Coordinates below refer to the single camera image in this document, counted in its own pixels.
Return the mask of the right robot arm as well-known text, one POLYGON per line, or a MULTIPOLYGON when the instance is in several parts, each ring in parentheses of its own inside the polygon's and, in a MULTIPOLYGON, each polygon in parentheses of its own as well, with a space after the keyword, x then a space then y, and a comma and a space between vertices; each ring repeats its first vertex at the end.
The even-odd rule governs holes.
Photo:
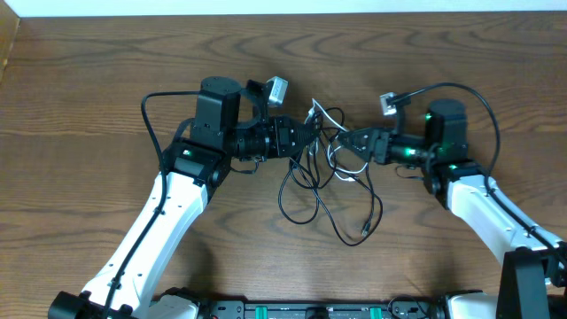
POLYGON ((386 111, 395 128, 362 128, 338 135, 341 146, 380 165, 419 167, 427 191, 462 219, 501 264, 500 289, 443 296, 431 318, 564 318, 566 297, 548 287, 566 286, 566 243, 525 214, 497 182, 468 156, 467 117, 462 103, 430 103, 423 136, 404 132, 400 106, 386 111))

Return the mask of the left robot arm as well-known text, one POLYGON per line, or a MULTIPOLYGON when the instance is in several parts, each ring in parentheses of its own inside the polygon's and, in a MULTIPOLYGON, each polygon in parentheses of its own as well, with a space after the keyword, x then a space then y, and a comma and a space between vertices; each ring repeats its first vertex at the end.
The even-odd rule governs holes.
POLYGON ((196 318, 197 302, 178 294, 154 299, 167 264, 190 225, 231 172, 232 160, 256 164, 299 154, 317 135, 314 125, 269 111, 282 105, 288 82, 205 78, 193 117, 171 144, 156 150, 159 174, 143 210, 119 247, 78 295, 60 292, 50 318, 196 318))

